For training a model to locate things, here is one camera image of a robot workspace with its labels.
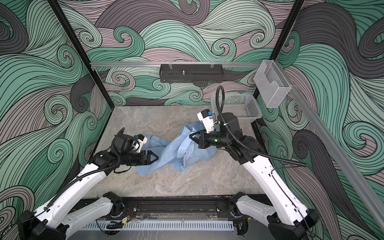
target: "aluminum rail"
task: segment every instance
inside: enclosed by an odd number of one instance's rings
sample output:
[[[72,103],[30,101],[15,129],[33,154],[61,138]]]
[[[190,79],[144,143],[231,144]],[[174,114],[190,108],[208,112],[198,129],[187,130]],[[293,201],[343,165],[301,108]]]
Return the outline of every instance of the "aluminum rail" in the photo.
[[[92,68],[159,68],[161,64],[221,64],[223,68],[258,68],[261,62],[154,62],[154,61],[96,61]]]
[[[323,142],[329,155],[339,165],[342,172],[348,178],[349,182],[368,208],[372,217],[376,220],[381,230],[384,231],[384,205],[379,198],[379,195],[373,190],[325,123],[312,110],[311,106],[309,106],[305,97],[296,86],[292,86],[290,93],[304,116],[308,119],[308,122],[312,125],[320,140]]]

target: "marble floor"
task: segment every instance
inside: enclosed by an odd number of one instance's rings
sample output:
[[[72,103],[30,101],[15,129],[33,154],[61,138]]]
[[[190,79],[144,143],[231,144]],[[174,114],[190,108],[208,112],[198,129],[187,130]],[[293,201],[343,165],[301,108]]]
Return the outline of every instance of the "marble floor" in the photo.
[[[105,128],[96,152],[111,145],[114,134],[125,127],[125,134],[153,134],[172,140],[196,114],[208,106],[122,106],[116,107]],[[250,124],[240,124],[244,135],[254,137]],[[118,171],[128,167],[122,166]],[[257,181],[227,152],[218,150],[209,161],[200,160],[183,172],[165,165],[149,174],[139,175],[135,167],[122,174],[109,174],[85,197],[100,197],[113,191],[119,196],[225,195],[239,191],[264,193]]]

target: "black metal frame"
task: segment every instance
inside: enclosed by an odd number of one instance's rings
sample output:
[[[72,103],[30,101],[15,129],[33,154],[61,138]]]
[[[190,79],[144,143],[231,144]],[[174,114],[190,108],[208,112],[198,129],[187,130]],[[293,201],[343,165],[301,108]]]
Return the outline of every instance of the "black metal frame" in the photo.
[[[269,60],[277,60],[277,57],[279,56],[279,53],[285,41],[287,40],[289,33],[291,32],[293,24],[295,23],[296,18],[299,15],[299,12],[301,10],[301,7],[303,6],[303,3],[304,3],[304,0],[296,0],[293,3],[291,12],[289,13],[288,18],[286,19],[283,30],[281,31],[281,34],[277,39],[277,43],[272,51],[271,56],[269,57]],[[260,94],[260,91],[258,88],[256,88],[255,92],[253,93],[254,98],[257,99],[259,94]],[[251,125],[257,140],[262,144],[263,148],[266,150],[263,138],[260,135],[260,131],[259,131],[259,128],[257,127],[256,121],[253,121]]]
[[[289,13],[288,18],[286,19],[283,30],[281,31],[281,34],[277,39],[277,43],[272,51],[272,54],[269,60],[276,60],[277,57],[279,56],[281,48],[283,47],[286,39],[288,38],[289,33],[291,32],[293,24],[296,21],[297,15],[299,14],[301,7],[303,6],[303,3],[304,3],[304,0],[296,0],[293,3],[291,12]]]
[[[252,199],[272,206],[266,194],[248,194]],[[150,214],[205,214],[208,218],[227,218],[235,224],[249,218],[243,215],[235,218],[230,211],[230,198],[233,195],[215,196],[171,196],[171,197],[122,197],[125,209],[129,209],[132,218],[144,220]],[[96,198],[81,199],[70,212],[95,202]],[[129,214],[124,211],[120,217],[103,216],[106,220],[122,220]]]
[[[102,129],[102,131],[101,131],[101,134],[100,134],[99,138],[97,139],[97,141],[96,141],[96,145],[95,145],[95,147],[93,148],[93,150],[92,150],[92,152],[91,152],[89,158],[91,158],[91,157],[95,154],[97,145],[99,145],[99,142],[100,142],[100,140],[101,140],[101,137],[103,136],[103,133],[104,133],[104,131],[105,131],[105,128],[107,127],[107,124],[108,124],[108,122],[109,122],[109,119],[110,119],[111,116],[112,116],[113,110],[114,110],[114,108],[111,109],[111,112],[109,113],[108,119],[107,119],[107,121],[106,121],[105,124],[104,124],[104,127],[103,127],[103,129]]]
[[[91,75],[91,77],[95,81],[96,85],[100,89],[101,94],[104,96],[109,107],[113,110],[115,106],[112,102],[111,97],[109,96],[107,90],[105,89],[103,82],[101,81],[98,73],[92,69],[92,67],[90,65],[91,61],[88,58],[88,55],[84,51],[83,47],[81,46],[80,41],[76,37],[76,34],[74,33],[74,31],[73,31],[67,17],[65,16],[63,10],[61,9],[58,1],[57,0],[48,0],[48,3],[51,6],[53,12],[55,13],[55,15],[56,15],[57,19],[59,20],[61,26],[63,27],[64,31],[67,33],[69,39],[71,40],[75,50],[77,51],[77,53],[79,54],[79,56],[81,58],[81,60],[83,61],[83,63],[87,67],[89,74]]]

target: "black metal basket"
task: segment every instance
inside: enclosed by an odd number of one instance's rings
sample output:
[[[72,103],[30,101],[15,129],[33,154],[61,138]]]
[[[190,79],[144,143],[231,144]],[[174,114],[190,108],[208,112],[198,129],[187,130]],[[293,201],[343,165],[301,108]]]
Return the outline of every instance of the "black metal basket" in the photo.
[[[162,64],[160,67],[162,83],[194,83],[205,86],[208,83],[222,82],[223,76],[221,64]]]

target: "white plastic basket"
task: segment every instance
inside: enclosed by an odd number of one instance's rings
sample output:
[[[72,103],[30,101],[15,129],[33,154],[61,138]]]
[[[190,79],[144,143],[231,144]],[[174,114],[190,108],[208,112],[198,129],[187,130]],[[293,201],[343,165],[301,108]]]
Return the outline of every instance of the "white plastic basket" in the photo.
[[[211,96],[211,106],[213,111],[217,114],[216,95]],[[221,105],[222,96],[219,96],[219,103]],[[239,93],[226,93],[224,99],[223,113],[233,113],[239,122],[253,122],[258,118],[262,118],[263,114],[260,110],[256,99],[250,94]]]

